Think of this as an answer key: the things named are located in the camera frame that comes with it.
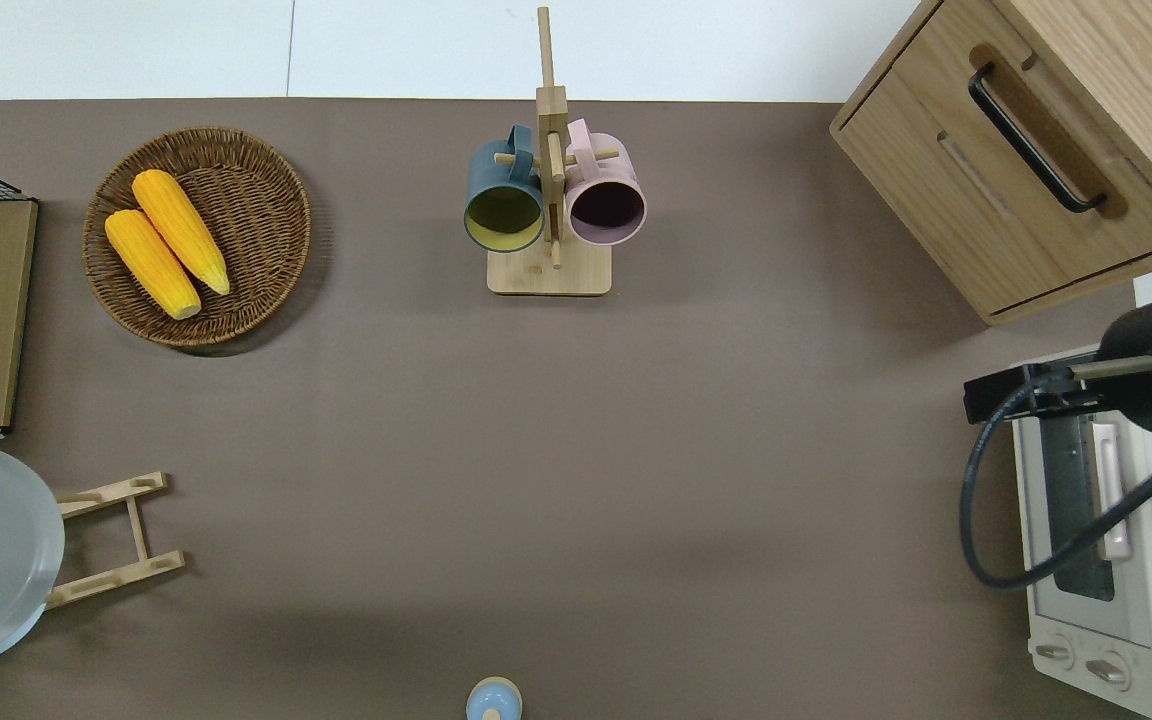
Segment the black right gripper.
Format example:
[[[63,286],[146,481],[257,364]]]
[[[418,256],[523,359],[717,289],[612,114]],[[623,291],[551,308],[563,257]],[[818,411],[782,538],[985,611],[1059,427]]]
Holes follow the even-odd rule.
[[[1102,333],[1097,361],[1152,356],[1152,304],[1121,314]],[[1006,397],[1030,382],[1030,414],[1061,416],[1096,414],[1102,396],[1111,409],[1152,433],[1152,372],[1116,376],[1094,382],[1076,378],[1073,367],[1061,363],[1034,363],[1010,366],[964,382],[964,414],[968,424],[980,424],[1005,404]]]

